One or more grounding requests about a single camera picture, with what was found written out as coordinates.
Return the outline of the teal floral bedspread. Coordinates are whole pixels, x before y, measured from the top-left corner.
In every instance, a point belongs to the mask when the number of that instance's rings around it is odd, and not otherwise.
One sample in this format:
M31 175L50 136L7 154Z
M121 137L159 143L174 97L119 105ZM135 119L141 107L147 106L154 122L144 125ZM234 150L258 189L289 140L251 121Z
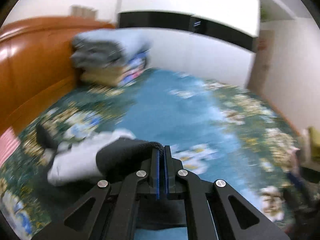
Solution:
M37 124L63 147L116 129L169 145L186 169L226 180L280 228L293 222L278 197L291 187L289 151L298 145L289 125L249 90L150 69L123 88L77 88L20 133L20 145L1 166L1 214L21 239L91 188L44 184L50 154L36 141Z

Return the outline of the white and black wardrobe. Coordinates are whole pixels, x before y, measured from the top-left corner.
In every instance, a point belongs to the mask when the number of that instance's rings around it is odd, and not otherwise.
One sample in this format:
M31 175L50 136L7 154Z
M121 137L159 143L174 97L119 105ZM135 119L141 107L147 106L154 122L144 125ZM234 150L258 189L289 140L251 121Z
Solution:
M120 0L118 26L150 40L151 65L245 87L260 0Z

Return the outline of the pink striped cloth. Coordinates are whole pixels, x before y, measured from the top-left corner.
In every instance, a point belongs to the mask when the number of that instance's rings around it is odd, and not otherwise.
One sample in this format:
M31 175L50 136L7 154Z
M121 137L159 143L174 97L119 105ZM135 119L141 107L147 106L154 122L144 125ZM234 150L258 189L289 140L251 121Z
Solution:
M13 128L9 127L0 137L0 166L7 161L20 144Z

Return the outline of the grey folded blanket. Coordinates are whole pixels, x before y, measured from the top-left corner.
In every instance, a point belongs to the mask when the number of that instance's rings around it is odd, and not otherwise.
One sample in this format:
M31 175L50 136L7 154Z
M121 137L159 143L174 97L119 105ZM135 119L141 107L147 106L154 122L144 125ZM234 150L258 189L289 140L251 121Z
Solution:
M106 68L126 65L148 51L151 42L138 29L98 29L75 35L71 41L75 68Z

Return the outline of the tan folded blanket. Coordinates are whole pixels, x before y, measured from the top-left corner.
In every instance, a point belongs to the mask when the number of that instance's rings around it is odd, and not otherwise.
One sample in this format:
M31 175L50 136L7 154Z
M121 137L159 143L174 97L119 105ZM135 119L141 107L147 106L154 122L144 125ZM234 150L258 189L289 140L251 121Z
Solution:
M117 87L128 74L129 71L124 67L87 68L80 75L80 80L85 83Z

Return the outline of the green potted plant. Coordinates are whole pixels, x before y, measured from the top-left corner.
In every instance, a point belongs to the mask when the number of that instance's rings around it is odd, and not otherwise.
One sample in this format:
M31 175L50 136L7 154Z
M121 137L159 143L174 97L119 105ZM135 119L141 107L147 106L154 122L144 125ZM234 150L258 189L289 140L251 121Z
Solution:
M268 21L268 13L263 7L260 7L260 22L267 22L267 21Z

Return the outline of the orange wooden headboard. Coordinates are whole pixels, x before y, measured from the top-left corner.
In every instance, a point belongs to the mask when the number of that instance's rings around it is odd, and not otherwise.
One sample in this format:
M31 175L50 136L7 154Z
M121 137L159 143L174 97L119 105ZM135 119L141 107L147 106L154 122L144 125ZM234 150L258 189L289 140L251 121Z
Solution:
M79 17L36 17L1 27L1 132L20 133L77 83L72 38L113 29L109 21Z

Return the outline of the yellow green cloth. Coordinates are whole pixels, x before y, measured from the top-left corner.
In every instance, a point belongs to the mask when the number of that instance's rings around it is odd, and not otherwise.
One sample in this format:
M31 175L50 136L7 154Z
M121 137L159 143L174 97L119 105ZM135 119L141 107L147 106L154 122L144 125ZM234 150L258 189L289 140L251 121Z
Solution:
M310 153L312 161L319 163L319 145L320 145L320 134L314 127L308 128L309 141L310 141Z

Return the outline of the black and white fleece jacket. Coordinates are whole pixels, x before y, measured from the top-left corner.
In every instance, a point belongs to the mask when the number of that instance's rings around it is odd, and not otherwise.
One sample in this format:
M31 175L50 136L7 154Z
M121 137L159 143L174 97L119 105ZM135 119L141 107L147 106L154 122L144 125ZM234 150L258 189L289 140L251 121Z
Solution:
M154 150L164 153L160 143L139 140L124 128L95 133L80 143L59 144L38 124L36 140L52 155L45 178L53 186L94 179L118 182L138 170L143 161L152 157Z

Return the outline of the colourful patterned folded blanket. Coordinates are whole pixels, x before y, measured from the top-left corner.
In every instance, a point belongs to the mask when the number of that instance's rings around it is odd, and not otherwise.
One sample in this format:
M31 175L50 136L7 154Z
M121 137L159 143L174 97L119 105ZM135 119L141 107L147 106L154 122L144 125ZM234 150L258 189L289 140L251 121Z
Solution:
M148 51L136 54L135 57L127 63L125 72L122 74L117 87L122 87L140 76L140 74L142 74L142 72L144 72L144 70L146 69L147 64Z

